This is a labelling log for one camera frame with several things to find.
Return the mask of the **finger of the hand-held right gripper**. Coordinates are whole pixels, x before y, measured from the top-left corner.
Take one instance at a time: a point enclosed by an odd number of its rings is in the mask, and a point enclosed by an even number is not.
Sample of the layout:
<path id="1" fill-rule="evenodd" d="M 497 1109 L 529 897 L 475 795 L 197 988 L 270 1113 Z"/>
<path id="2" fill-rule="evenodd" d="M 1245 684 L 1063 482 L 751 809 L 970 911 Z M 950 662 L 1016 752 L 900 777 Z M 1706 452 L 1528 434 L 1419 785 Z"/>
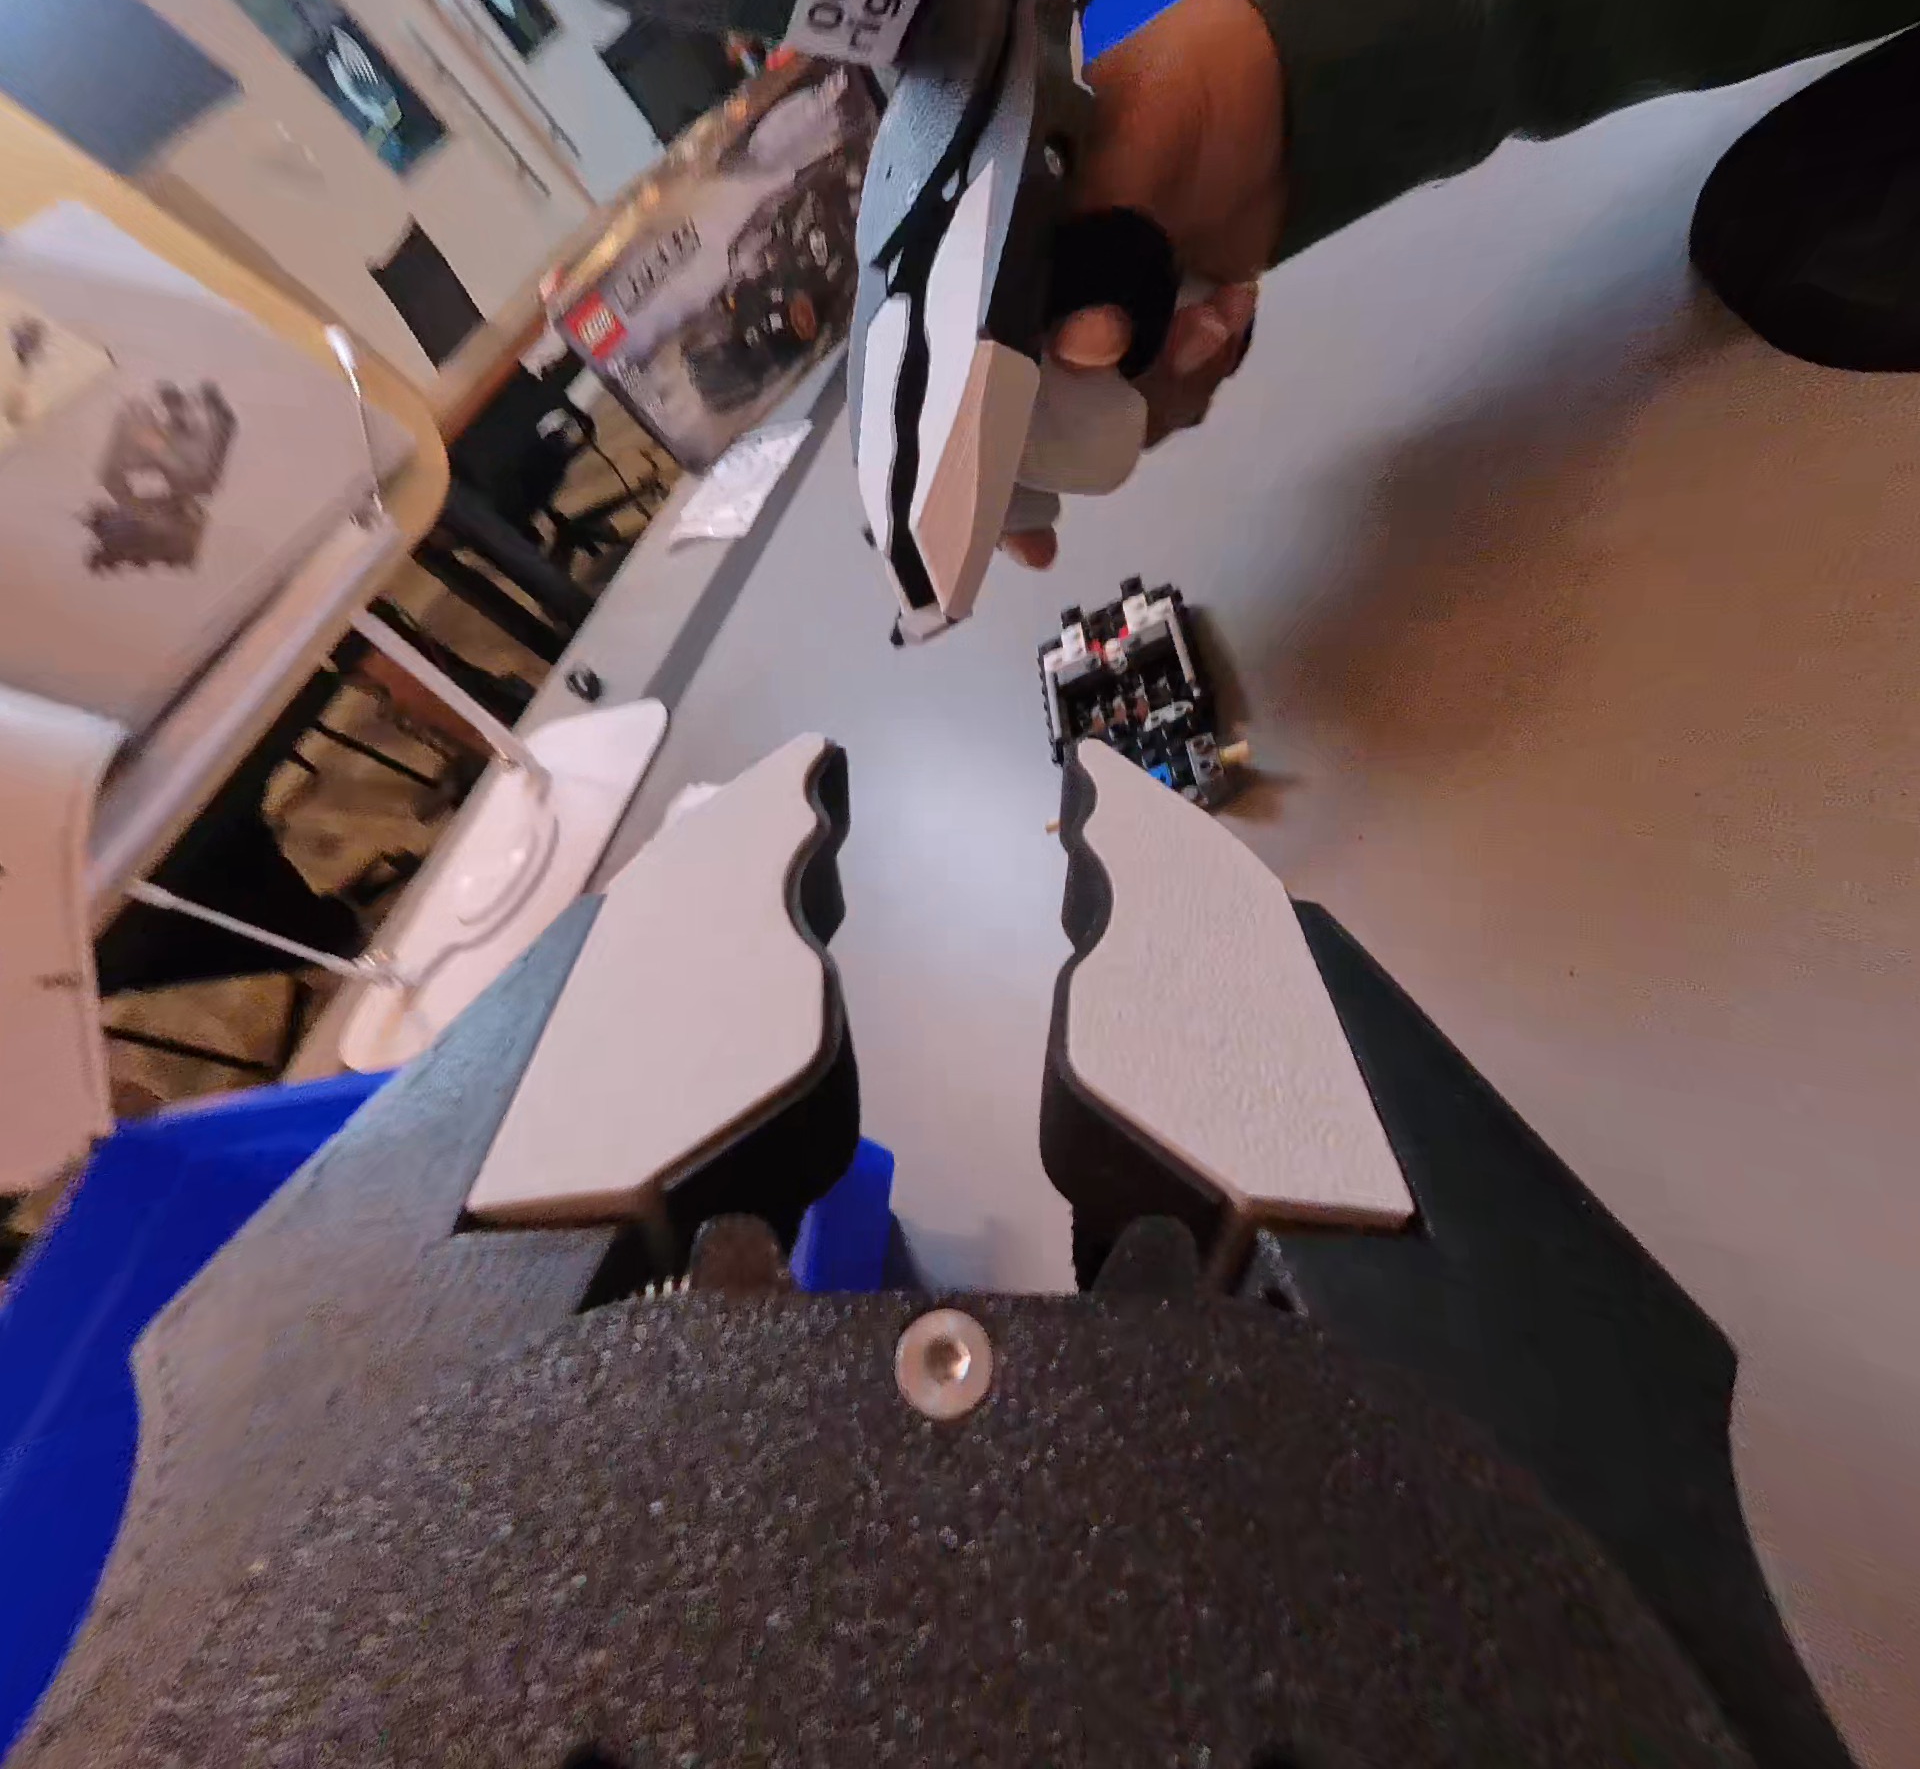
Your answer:
<path id="1" fill-rule="evenodd" d="M 975 340 L 956 387 L 935 382 L 915 302 L 896 295 L 896 643 L 918 643 L 973 614 L 1003 531 L 1037 363 Z"/>
<path id="2" fill-rule="evenodd" d="M 940 617 L 911 527 L 925 376 L 923 295 L 893 288 L 888 272 L 865 260 L 854 298 L 846 406 L 865 529 L 900 617 Z"/>

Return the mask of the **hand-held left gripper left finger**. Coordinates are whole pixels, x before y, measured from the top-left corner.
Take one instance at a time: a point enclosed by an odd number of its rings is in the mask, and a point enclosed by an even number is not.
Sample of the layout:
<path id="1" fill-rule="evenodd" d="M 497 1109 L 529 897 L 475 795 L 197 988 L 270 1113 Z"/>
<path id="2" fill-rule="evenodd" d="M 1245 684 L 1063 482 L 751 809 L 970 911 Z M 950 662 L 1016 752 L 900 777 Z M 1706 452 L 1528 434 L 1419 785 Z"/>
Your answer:
<path id="1" fill-rule="evenodd" d="M 610 876 L 475 1177 L 484 1228 L 722 1212 L 785 1240 L 852 1163 L 858 1075 L 831 959 L 846 754 L 802 732 L 669 811 Z"/>

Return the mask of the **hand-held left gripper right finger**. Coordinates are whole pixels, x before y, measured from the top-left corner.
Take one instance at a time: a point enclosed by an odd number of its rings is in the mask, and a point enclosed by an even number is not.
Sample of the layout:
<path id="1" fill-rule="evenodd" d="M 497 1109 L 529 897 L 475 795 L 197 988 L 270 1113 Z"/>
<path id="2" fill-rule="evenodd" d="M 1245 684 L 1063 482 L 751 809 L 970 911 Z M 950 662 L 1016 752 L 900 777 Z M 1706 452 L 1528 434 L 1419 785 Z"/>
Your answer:
<path id="1" fill-rule="evenodd" d="M 1068 872 L 1037 1147 L 1089 1288 L 1139 1219 L 1226 1282 L 1262 1230 L 1415 1218 L 1283 881 L 1098 740 L 1066 756 Z"/>

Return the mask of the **black lego car chassis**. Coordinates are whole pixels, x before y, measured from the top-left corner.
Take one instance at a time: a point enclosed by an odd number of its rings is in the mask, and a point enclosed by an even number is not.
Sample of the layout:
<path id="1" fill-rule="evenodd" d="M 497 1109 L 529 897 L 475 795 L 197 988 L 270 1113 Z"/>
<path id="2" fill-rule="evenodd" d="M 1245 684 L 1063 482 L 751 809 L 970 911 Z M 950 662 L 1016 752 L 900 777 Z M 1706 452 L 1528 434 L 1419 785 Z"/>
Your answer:
<path id="1" fill-rule="evenodd" d="M 1241 774 L 1219 736 L 1219 698 L 1181 587 L 1127 576 L 1105 603 L 1068 603 L 1037 643 L 1047 754 L 1101 742 L 1118 756 L 1218 811 Z"/>

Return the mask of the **lego set cardboard box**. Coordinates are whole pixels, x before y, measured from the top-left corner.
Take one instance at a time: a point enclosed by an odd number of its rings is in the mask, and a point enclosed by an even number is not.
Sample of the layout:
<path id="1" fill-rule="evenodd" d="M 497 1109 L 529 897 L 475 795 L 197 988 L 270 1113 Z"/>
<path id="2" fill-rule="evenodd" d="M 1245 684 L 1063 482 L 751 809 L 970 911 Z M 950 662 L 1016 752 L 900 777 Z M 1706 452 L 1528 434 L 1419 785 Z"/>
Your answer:
<path id="1" fill-rule="evenodd" d="M 708 468 L 846 337 L 880 113 L 846 63 L 751 77 L 543 274 L 550 331 L 683 468 Z"/>

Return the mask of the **person's right hand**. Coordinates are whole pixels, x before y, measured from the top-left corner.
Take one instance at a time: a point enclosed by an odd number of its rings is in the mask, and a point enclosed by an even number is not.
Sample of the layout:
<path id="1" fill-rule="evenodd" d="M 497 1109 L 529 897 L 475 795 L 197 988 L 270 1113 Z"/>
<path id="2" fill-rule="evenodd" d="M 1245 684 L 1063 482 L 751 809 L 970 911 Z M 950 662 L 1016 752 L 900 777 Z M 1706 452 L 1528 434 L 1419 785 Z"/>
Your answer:
<path id="1" fill-rule="evenodd" d="M 1087 71 L 1092 124 L 1068 210 L 1129 211 L 1199 293 L 1136 379 L 1142 448 L 1206 420 L 1254 334 L 1283 230 L 1283 63 L 1254 0 L 1175 0 Z"/>

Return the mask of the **small white printed sheet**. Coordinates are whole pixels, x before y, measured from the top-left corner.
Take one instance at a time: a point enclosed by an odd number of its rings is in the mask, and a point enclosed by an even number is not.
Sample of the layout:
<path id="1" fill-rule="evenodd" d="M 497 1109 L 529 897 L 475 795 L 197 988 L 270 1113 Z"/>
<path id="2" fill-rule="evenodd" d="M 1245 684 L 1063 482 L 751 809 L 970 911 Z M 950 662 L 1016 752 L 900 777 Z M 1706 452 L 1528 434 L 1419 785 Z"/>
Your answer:
<path id="1" fill-rule="evenodd" d="M 665 546 L 683 552 L 751 537 L 811 434 L 811 418 L 789 418 L 739 435 L 714 464 L 673 490 Z"/>

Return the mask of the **white book stand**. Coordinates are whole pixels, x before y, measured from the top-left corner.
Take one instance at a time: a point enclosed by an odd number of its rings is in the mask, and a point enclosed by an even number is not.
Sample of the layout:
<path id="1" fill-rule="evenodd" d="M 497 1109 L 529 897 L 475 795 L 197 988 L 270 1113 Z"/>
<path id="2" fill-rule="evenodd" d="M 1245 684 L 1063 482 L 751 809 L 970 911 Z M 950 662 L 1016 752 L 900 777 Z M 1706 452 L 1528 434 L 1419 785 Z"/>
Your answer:
<path id="1" fill-rule="evenodd" d="M 141 732 L 4 689 L 1 1149 L 4 1191 L 18 1191 L 109 1128 L 94 945 L 123 903 L 189 914 L 365 987 L 370 1035 L 342 1046 L 399 1061 L 582 887 L 665 740 L 665 707 L 636 700 L 582 725 L 517 729 L 468 700 L 370 610 L 447 496 L 440 429 L 420 392 L 337 322 L 277 291 L 12 103 L 1 156 L 4 230 L 45 204 L 91 208 L 273 335 L 337 363 L 360 406 L 385 410 L 416 440 L 409 464 L 376 477 L 351 529 L 322 543 Z M 397 939 L 342 959 L 214 914 L 153 887 L 150 872 L 347 633 L 475 729 L 493 766 L 475 820 L 449 837 Z"/>

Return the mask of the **black office chair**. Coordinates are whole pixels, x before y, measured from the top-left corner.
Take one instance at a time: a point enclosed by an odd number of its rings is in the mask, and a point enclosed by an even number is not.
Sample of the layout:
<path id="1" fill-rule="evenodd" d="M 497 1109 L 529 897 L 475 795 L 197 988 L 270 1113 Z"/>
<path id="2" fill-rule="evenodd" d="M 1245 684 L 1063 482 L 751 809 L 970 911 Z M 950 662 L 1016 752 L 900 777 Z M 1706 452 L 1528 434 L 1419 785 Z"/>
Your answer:
<path id="1" fill-rule="evenodd" d="M 444 440 L 447 496 L 416 547 L 432 581 L 546 665 L 595 603 L 578 567 L 617 567 L 635 543 L 617 512 L 644 511 L 641 481 L 568 393 L 581 373 L 563 347 L 542 368 L 512 356 L 480 387 Z"/>

